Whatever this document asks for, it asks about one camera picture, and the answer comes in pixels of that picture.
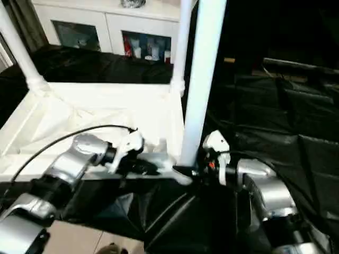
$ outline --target white cabinet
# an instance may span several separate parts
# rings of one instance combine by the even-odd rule
[[[154,48],[159,60],[170,56],[174,62],[180,0],[147,0],[143,7],[133,9],[123,8],[120,0],[32,0],[32,3],[50,44],[118,55],[125,55],[130,48],[129,54],[142,58],[149,58]]]
[[[112,52],[110,36],[104,13],[71,8],[35,5],[35,11],[47,36],[53,45],[69,47],[87,46],[102,52]]]

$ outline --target white metal frame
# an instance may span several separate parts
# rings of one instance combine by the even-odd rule
[[[199,2],[189,100],[180,160],[182,165],[194,164],[200,144],[226,2],[227,0],[200,0]],[[191,1],[182,0],[180,32],[178,34],[180,50],[176,52],[170,92],[173,95],[173,100],[179,103],[178,105],[181,104],[178,101],[180,100],[178,94],[183,92],[183,71],[190,17]],[[25,74],[29,89],[37,95],[43,96],[46,91],[50,90],[51,83],[47,83],[36,70],[2,3],[0,3],[0,21],[0,32]]]

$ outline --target floor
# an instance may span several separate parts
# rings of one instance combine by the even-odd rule
[[[43,254],[94,254],[112,242],[127,249],[129,254],[144,253],[140,241],[84,226],[56,221],[49,232],[51,238]]]

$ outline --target black wire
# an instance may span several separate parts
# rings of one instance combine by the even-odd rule
[[[2,210],[3,208],[3,203],[4,203],[4,200],[7,196],[7,194],[10,192],[11,188],[14,186],[14,183],[15,183],[15,180],[17,179],[17,177],[19,176],[19,174],[23,171],[23,169],[32,161],[34,160],[37,156],[39,156],[40,154],[42,154],[44,151],[46,151],[48,148],[54,146],[56,143],[59,143],[60,141],[62,140],[65,140],[65,139],[68,139],[74,135],[77,135],[77,134],[80,134],[80,133],[83,133],[85,131],[90,131],[90,130],[94,130],[94,129],[100,129],[100,128],[122,128],[122,129],[126,129],[128,130],[129,132],[133,132],[135,131],[134,129],[132,128],[129,128],[127,126],[123,126],[123,125],[115,125],[115,124],[106,124],[106,125],[97,125],[97,126],[92,126],[92,127],[89,127],[89,128],[85,128],[85,129],[81,129],[79,131],[75,131],[75,132],[72,132],[70,134],[67,134],[59,139],[56,139],[55,141],[49,143],[48,145],[44,146],[43,148],[41,148],[39,151],[37,151],[35,154],[33,154],[19,169],[18,171],[13,175],[11,181],[10,181],[10,185],[9,187],[6,189],[6,191],[4,192],[4,195],[2,197],[2,199],[0,200],[0,211]]]

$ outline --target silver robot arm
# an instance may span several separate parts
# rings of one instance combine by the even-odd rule
[[[231,168],[230,154],[222,153],[229,146],[219,131],[207,136],[203,147],[217,154],[209,171],[218,176],[220,184],[246,189],[251,194],[273,254],[320,253],[287,186],[268,165],[256,159],[240,159],[237,168]]]
[[[39,179],[32,181],[29,193],[22,194],[0,216],[0,253],[42,253],[58,209],[72,198],[89,166],[119,165],[130,151],[141,152],[144,140],[135,131],[119,148],[94,135],[81,134],[71,148],[59,155]]]

